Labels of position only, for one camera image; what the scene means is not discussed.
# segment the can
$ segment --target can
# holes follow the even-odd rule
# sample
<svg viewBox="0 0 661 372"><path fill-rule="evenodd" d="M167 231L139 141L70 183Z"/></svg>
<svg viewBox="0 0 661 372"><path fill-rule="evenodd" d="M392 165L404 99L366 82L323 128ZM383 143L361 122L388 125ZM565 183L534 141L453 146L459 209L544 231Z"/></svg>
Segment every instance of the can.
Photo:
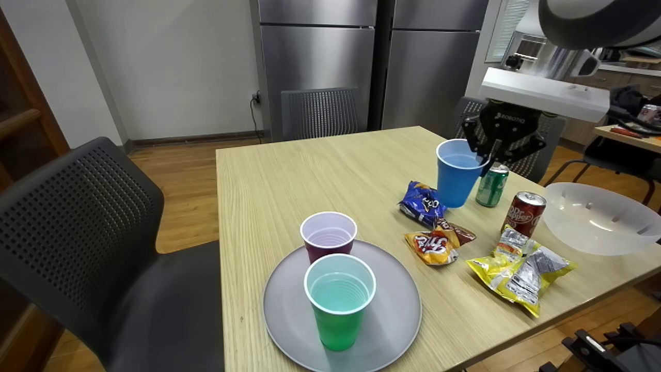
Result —
<svg viewBox="0 0 661 372"><path fill-rule="evenodd" d="M534 235L538 221L546 209L546 198L535 191L518 191L513 198L509 216L504 219L499 231L510 225L523 235Z"/></svg>
<svg viewBox="0 0 661 372"><path fill-rule="evenodd" d="M475 200L481 207L494 209L499 202L504 183L509 182L510 168L504 162L494 162L490 172L479 179Z"/></svg>

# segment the door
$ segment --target door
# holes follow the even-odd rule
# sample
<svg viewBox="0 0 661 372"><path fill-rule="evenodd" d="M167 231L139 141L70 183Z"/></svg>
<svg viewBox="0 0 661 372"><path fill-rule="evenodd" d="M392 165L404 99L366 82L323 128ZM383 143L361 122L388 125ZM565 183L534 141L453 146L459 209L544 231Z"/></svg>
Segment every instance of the door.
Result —
<svg viewBox="0 0 661 372"><path fill-rule="evenodd" d="M374 25L376 0L258 0L261 23Z"/></svg>
<svg viewBox="0 0 661 372"><path fill-rule="evenodd" d="M283 128L283 92L343 88L358 105L358 128L368 128L372 79L372 29L343 27L261 27L267 75L267 106L274 138L287 138Z"/></svg>
<svg viewBox="0 0 661 372"><path fill-rule="evenodd" d="M464 92L478 30L394 30L384 128L421 124L443 131Z"/></svg>
<svg viewBox="0 0 661 372"><path fill-rule="evenodd" d="M394 29L481 29L487 0L394 0Z"/></svg>

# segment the wall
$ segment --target wall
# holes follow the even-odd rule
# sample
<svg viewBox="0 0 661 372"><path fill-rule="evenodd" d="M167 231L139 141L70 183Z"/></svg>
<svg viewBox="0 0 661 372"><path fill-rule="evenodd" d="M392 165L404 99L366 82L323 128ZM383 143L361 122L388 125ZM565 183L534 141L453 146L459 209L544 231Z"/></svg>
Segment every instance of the wall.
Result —
<svg viewBox="0 0 661 372"><path fill-rule="evenodd" d="M248 0L70 0L128 138L254 129Z"/></svg>
<svg viewBox="0 0 661 372"><path fill-rule="evenodd" d="M121 145L64 0L0 0L70 146L95 136Z"/></svg>

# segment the snack bag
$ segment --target snack bag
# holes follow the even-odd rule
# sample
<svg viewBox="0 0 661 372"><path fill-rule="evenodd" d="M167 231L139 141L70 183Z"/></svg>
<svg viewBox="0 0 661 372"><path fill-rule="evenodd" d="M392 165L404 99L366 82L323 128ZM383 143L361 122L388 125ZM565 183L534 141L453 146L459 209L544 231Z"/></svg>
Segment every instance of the snack bag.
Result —
<svg viewBox="0 0 661 372"><path fill-rule="evenodd" d="M430 233L411 231L406 244L430 267L447 267L457 260L457 247L473 241L475 233L441 219Z"/></svg>
<svg viewBox="0 0 661 372"><path fill-rule="evenodd" d="M472 270L499 297L539 318L539 295L573 264L539 241L507 226L494 255L469 260Z"/></svg>
<svg viewBox="0 0 661 372"><path fill-rule="evenodd" d="M447 207L439 202L433 187L409 182L406 193L399 202L399 210L409 219L419 221L424 226L433 226L447 212Z"/></svg>

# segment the black office chair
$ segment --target black office chair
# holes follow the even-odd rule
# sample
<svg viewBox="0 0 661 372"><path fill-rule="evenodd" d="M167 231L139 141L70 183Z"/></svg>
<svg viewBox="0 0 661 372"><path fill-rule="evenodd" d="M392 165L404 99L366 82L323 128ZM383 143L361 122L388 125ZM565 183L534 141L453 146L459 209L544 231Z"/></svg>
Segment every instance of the black office chair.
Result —
<svg viewBox="0 0 661 372"><path fill-rule="evenodd" d="M464 134L463 134L461 122L466 115L478 115L485 105L487 105L485 101L463 97L453 114L451 124L444 125L441 134L447 138L463 138ZM510 162L510 168L523 178L529 178L530 182L539 182L546 174L546 167L551 161L561 128L565 128L565 119L554 115L544 115L539 119L538 131L546 138L546 146L517 162Z"/></svg>
<svg viewBox="0 0 661 372"><path fill-rule="evenodd" d="M220 244L160 253L161 190L107 138L0 196L0 279L107 370L224 370Z"/></svg>
<svg viewBox="0 0 661 372"><path fill-rule="evenodd" d="M355 87L283 91L283 138L311 138L368 129Z"/></svg>
<svg viewBox="0 0 661 372"><path fill-rule="evenodd" d="M592 138L592 143L586 145L581 159L566 161L561 167L558 167L558 172L546 183L555 182L555 178L575 162L583 162L583 168L575 175L573 182L578 182L591 165L598 165L598 167L612 168L616 174L629 174L645 179L647 191L643 196L643 204L649 204L649 200L657 190L654 179L660 179L657 156L660 154L653 150L645 150L639 146L630 146L626 143L598 136Z"/></svg>

